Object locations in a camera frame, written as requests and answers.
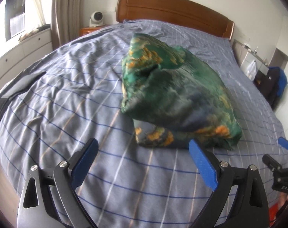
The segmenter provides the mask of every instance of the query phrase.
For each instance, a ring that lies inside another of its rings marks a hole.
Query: headboard
[[[151,19],[195,28],[231,40],[234,22],[189,0],[118,0],[117,21]]]

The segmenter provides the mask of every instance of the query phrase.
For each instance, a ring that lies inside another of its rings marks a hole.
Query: folded blanket
[[[121,111],[134,119],[142,146],[234,149],[241,129],[218,74],[181,46],[134,34],[122,60]]]

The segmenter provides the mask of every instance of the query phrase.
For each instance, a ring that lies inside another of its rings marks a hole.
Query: screw
[[[37,168],[38,168],[37,165],[33,165],[33,166],[31,167],[31,171],[35,171],[35,170],[37,170]]]
[[[61,161],[61,162],[59,163],[59,166],[60,166],[60,167],[66,167],[67,164],[68,164],[67,161]]]
[[[227,166],[228,166],[228,163],[227,163],[226,161],[221,161],[221,162],[220,162],[220,165],[221,165],[222,167],[227,167]]]
[[[249,167],[251,170],[257,170],[257,167],[253,164],[251,164],[251,166]]]

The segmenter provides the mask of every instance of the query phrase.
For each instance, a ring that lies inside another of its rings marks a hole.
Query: bed
[[[0,122],[0,164],[18,195],[32,165],[53,167],[94,137],[99,153],[76,193],[99,227],[187,227],[196,218],[211,190],[188,151],[139,147],[132,119],[120,112],[121,59],[132,35],[146,33],[183,46],[220,75],[243,135],[236,150],[212,151],[235,167],[256,165],[273,205],[278,193],[271,189],[273,177],[262,156],[268,153],[288,167],[288,151],[277,143],[284,132],[234,59],[229,42],[234,23],[188,0],[118,0],[117,21],[62,46],[16,77],[46,71],[10,102]],[[225,221],[235,193],[232,188],[218,223]]]

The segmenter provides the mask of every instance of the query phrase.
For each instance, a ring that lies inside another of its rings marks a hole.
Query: plastic bag
[[[257,74],[257,69],[256,69],[256,61],[253,60],[246,68],[245,70],[245,75],[253,81],[255,79],[255,76]]]

